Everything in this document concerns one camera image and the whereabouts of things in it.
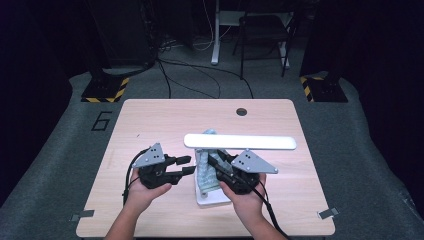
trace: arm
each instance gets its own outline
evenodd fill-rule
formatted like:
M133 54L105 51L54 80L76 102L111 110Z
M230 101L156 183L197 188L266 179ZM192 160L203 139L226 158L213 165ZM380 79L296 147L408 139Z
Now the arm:
M133 170L131 181L138 177L138 168ZM171 184L167 183L155 189L146 188L139 180L135 180L128 193L128 199L115 219L105 239L133 239L137 219L152 203L152 201L169 191Z
M260 174L259 176L259 180L265 185L266 174ZM220 182L220 186L225 195L233 202L237 216L254 239L286 239L262 215L263 202L256 193L250 192L246 195L237 195L224 182ZM256 186L256 190L262 196L265 195L265 190L260 184Z

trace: hand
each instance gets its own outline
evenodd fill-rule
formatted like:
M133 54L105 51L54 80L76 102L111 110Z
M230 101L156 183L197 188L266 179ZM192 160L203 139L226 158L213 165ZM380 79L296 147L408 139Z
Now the hand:
M155 189L148 189L138 178L138 168L131 175L127 201L118 217L109 229L105 239L133 239L137 219L152 203L152 201L168 192L171 184L167 183Z
M259 174L259 181L265 186L266 174ZM252 191L249 194L237 195L225 182L220 182L219 184L224 194L233 202L234 210L243 224L248 224L248 221L264 220L262 215L263 201L255 192ZM256 190L262 194L262 196L265 196L265 189L261 184L256 186Z
M130 182L135 181L129 187L128 199L124 208L131 208L135 213L141 214L150 206L155 198L168 192L172 185L167 183L154 189L148 189L137 179L138 171L139 169L135 168L132 172Z

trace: black cable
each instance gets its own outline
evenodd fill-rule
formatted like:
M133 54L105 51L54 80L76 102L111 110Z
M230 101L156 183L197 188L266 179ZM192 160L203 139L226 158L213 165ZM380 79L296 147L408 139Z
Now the black cable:
M164 52L169 52L171 51L172 47L176 46L176 40L164 37L164 40L162 41L162 44L159 46L159 52L160 53L164 53Z
M188 64L188 63L187 64L185 64L185 63L183 64L183 63L169 62L169 61L163 60L163 59L159 59L159 60L161 62L168 63L168 64L173 64L173 65L189 66L189 67L196 67L196 68L206 68L206 69L211 69L211 70L215 70L215 71L221 71L221 72L225 72L225 73L228 73L228 74L231 74L231 75L235 75L235 76L239 77L242 81L244 81L246 83L246 85L247 85L247 87L249 89L249 92L250 92L250 96L251 96L252 99L254 99L253 93L252 93L252 88L250 87L249 82L244 77L241 77L237 73L234 73L234 72L231 72L231 71L228 71L228 70L224 70L224 69L214 68L214 67L208 67L208 66L202 66L202 65L195 65L195 64Z
M219 84L219 82L214 78L214 77L212 77L211 75L209 75L208 73L206 73L205 71L202 71L202 70L200 70L200 69L198 69L198 68L196 68L196 67L194 67L194 66L190 66L190 64L188 64L188 63L186 63L186 62L184 62L184 61L181 61L181 60L169 60L169 59L165 59L165 61L164 61L164 63L168 63L169 64L169 62L167 62L167 61L176 61L176 62L179 62L179 63L182 63L182 64L184 64L184 66L189 66L189 67L191 67L191 68L193 68L193 69L195 69L195 70L197 70L197 71L199 71L199 72L201 72L201 73L203 73L203 74L205 74L206 76L208 76L210 79L212 79L215 83L216 83L216 85L218 86L218 97L213 97L213 96L211 96L211 95L209 95L209 94L207 94L207 93L204 93L204 92L201 92L201 91L198 91L198 90L195 90L195 89L192 89L192 88L189 88L189 87L187 87L187 86L183 86L182 84L179 84L179 83L176 83L176 84L178 84L178 85L180 85L180 86L182 86L182 87L184 87L184 88L187 88L187 89L189 89L189 90L192 90L192 91L195 91L195 92L199 92L199 93L202 93L202 94L204 94L204 95L206 95L206 96L209 96L210 98L214 98L214 99L219 99L220 97L221 97L221 85Z
M158 59L157 61L158 61L158 64L159 64L159 68L161 69L161 71L162 71L162 73L164 74L165 79L166 79L166 81L167 81L167 83L168 83L168 90L169 90L169 98L170 98L170 99L171 99L171 87L170 87L169 81L171 81L171 82L173 82L173 83L175 83L175 84L177 84L177 85L179 85L179 86L181 86L181 87L183 87L183 88L186 88L186 89L188 89L188 90L191 90L191 91L194 91L194 92L198 92L198 93L204 94L204 95L206 95L206 96L208 96L208 97L210 97L210 98L214 98L214 99L216 99L216 97L214 97L214 96L212 96L212 95L209 95L209 94L207 94L207 93L205 93L205 92L202 92L202 91L199 91L199 90L196 90L196 89L193 89L193 88L190 88L190 87L184 86L183 84L178 83L177 81L173 80L172 78L170 78L170 77L166 74L165 69L164 69L164 67L163 67L163 65L162 65L161 60L159 60L159 59Z
M114 77L129 78L129 77L132 77L134 75L143 73L146 70L149 70L153 65L154 65L153 63L149 63L149 64L146 64L145 66L143 66L143 68L138 69L138 70L134 70L134 71L131 71L131 72L126 72L126 73L121 73L121 74L110 74L110 73L108 73L108 74L112 75Z
M258 195L258 197L264 202L264 204L266 206L266 209L268 210L269 216L271 217L272 224L274 225L275 229L277 229L277 231L280 232L281 235L283 235L286 239L290 240L290 237L278 225L277 218L275 217L274 211L272 210L271 203L269 202L269 199L268 199L268 193L266 191L265 185L262 182L259 181L261 183L264 191L265 191L265 196L266 196L267 199L265 199L265 197L262 196L262 194L260 192L258 192L258 190L256 190L256 186L250 185L248 182L246 182L244 179L242 179L242 178L240 178L238 176L233 176L233 177L237 181L240 181L243 184L248 185L250 187L250 189L252 189L252 191L254 193L256 193L256 195Z
M147 148L147 149L144 149L144 150L142 150L141 152L139 152L137 155L135 155L135 157L133 158L133 160L131 161L131 163L130 163L130 165L128 166L128 170L127 170L127 175L126 175L126 178L125 178L125 188L124 188L124 193L122 193L122 196L124 197L124 205L125 205L125 202L127 201L127 198L128 198L128 192L129 192L129 190L130 190L130 186L131 186L131 184L134 182L134 180L133 181L131 181L130 183L129 183L129 181L130 181L130 173L131 173L131 169L132 169L132 165L134 164L134 162L137 160L137 158L138 157L140 157L142 154L144 154L145 152L147 152L147 150L149 150L149 148Z
M158 61L159 69L161 70L163 76L165 77L166 84L168 85L168 98L171 99L171 85L169 84L169 77L165 72L165 68L162 65L162 62Z

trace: wooden table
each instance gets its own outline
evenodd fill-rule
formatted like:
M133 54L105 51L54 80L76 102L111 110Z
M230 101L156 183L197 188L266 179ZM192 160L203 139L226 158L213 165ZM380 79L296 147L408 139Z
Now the wooden table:
M247 115L237 115L238 108L246 109ZM332 218L322 220L317 216L317 212L328 206L290 100L134 99L127 100L122 107L88 197L85 210L94 210L94 216L80 219L77 235L106 235L122 208L121 194L128 165L139 151L160 142L164 153L177 157L190 155L194 163L194 150L184 146L184 136L208 128L214 128L218 134L294 137L297 142L294 151L255 150L279 169L278 174L268 175L266 183L278 223L291 236L334 233ZM181 167L174 165L168 171ZM268 217L265 207L263 212ZM135 236L241 237L249 233L232 205L200 208L195 197L194 175L189 175L142 213Z

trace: chair leg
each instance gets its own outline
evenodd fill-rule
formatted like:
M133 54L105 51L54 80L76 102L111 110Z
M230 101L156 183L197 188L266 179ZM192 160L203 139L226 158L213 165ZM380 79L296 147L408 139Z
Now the chair leg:
M281 74L281 77L284 77L284 74L286 73L286 65L287 65L287 59L289 58L289 42L286 42L286 54L284 54L284 63L283 63L283 72Z
M240 29L239 31L240 31L240 32L239 32L238 37L237 37L236 45L234 46L234 49L233 49L233 55L234 55L234 54L236 54L237 47L238 47L238 45L240 44L240 43L239 43L239 42L240 42L240 38L242 38L242 37L243 37L242 32L243 32L244 30L243 30L243 29Z

